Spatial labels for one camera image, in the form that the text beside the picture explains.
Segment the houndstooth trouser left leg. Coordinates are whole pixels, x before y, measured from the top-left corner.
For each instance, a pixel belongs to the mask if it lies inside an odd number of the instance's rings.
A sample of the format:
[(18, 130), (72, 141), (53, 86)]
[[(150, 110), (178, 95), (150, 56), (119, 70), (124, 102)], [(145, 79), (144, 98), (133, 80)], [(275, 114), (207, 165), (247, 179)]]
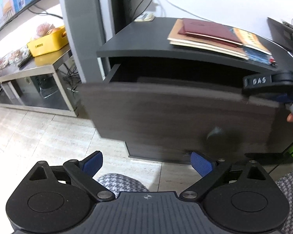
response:
[(97, 182), (112, 191), (116, 198), (121, 192), (149, 192), (140, 181), (117, 173), (104, 174)]

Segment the tan kraft notebook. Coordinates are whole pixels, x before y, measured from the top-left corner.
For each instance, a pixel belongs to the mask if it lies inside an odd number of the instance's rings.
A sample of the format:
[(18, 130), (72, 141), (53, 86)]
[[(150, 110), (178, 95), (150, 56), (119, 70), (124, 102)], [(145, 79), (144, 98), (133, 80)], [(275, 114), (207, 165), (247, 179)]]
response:
[(236, 46), (226, 42), (182, 35), (178, 33), (181, 27), (182, 19), (177, 19), (167, 37), (170, 44), (218, 52), (244, 60), (249, 59), (243, 50), (243, 44)]

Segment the yellow plastic basket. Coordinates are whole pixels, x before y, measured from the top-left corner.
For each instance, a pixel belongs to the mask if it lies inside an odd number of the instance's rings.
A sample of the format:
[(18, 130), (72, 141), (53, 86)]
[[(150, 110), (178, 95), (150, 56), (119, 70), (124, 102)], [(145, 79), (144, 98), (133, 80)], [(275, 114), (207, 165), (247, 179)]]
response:
[(49, 54), (62, 49), (69, 44), (65, 26), (48, 31), (43, 37), (29, 41), (27, 47), (33, 57)]

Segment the dark side desk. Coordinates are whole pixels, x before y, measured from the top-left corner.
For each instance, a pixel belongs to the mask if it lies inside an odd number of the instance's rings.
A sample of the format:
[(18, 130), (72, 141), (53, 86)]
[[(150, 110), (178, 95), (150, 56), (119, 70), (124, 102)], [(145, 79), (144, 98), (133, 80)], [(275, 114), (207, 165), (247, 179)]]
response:
[(283, 24), (271, 18), (267, 18), (267, 23), (272, 40), (287, 51), (293, 52), (293, 28), (289, 24)]

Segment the dark red booklet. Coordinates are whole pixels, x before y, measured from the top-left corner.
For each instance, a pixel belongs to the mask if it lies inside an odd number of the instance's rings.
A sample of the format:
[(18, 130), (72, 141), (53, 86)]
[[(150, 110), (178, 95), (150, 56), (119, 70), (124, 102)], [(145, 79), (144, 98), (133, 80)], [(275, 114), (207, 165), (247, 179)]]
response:
[(236, 46), (242, 45), (242, 42), (235, 35), (231, 27), (214, 22), (198, 19), (182, 19), (182, 27), (178, 33), (186, 36), (226, 42)]

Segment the orange yellow booklet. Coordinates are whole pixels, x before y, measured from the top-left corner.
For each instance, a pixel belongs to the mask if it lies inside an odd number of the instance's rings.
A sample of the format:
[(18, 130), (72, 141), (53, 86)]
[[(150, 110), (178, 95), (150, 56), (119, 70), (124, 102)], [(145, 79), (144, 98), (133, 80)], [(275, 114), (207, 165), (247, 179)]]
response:
[(255, 34), (235, 27), (232, 30), (245, 47), (260, 51), (270, 56), (272, 55), (272, 53), (261, 44)]

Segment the dark wooden drawer cabinet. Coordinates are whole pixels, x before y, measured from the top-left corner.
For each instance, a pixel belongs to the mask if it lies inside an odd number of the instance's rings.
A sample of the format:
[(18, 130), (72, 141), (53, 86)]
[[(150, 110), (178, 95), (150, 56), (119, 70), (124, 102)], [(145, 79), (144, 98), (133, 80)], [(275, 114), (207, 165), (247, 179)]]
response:
[(293, 142), (284, 96), (246, 97), (243, 78), (293, 71), (293, 56), (267, 39), (277, 67), (220, 53), (175, 47), (177, 21), (130, 23), (98, 51), (110, 68), (79, 87), (99, 135), (124, 141), (130, 157), (189, 162), (192, 152), (232, 162), (277, 163)]

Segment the white tissue pack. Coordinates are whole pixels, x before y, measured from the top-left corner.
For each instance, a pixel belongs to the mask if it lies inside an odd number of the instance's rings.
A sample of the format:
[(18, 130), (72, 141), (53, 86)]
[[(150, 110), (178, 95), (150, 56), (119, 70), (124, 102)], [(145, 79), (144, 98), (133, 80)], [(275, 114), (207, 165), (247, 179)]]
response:
[(144, 12), (134, 19), (135, 22), (152, 22), (155, 18), (153, 13)]

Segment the grey wall pillar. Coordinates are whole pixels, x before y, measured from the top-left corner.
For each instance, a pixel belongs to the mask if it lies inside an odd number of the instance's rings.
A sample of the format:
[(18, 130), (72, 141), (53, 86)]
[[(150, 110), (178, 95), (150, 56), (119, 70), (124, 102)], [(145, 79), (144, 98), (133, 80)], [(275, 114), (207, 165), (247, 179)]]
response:
[(102, 82), (109, 69), (97, 51), (113, 35), (108, 0), (59, 0), (69, 45), (83, 83)]

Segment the drawer dark wood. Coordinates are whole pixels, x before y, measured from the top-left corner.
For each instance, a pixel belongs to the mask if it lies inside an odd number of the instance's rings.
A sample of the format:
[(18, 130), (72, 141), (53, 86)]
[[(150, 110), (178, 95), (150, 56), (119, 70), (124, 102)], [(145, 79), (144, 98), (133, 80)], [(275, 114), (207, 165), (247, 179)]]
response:
[(277, 153), (292, 140), (284, 105), (202, 83), (140, 77), (122, 66), (84, 83), (81, 100), (101, 137), (130, 144), (241, 158)]

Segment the blue plastic pouch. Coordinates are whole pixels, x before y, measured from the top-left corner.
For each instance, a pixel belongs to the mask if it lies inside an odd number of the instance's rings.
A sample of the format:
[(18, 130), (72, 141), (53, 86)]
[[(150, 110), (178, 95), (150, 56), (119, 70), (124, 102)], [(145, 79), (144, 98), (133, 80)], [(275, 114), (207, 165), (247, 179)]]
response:
[(270, 58), (271, 56), (268, 54), (265, 54), (263, 52), (257, 51), (252, 48), (243, 47), (244, 52), (246, 53), (249, 60), (256, 61), (265, 65), (270, 65)]

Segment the glass tv stand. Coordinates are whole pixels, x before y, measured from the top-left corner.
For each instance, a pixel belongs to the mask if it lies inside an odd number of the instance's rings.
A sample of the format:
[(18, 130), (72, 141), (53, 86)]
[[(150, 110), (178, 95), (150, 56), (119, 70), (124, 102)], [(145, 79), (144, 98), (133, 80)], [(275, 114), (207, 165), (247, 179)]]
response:
[(69, 45), (0, 70), (0, 107), (77, 117), (81, 79)]

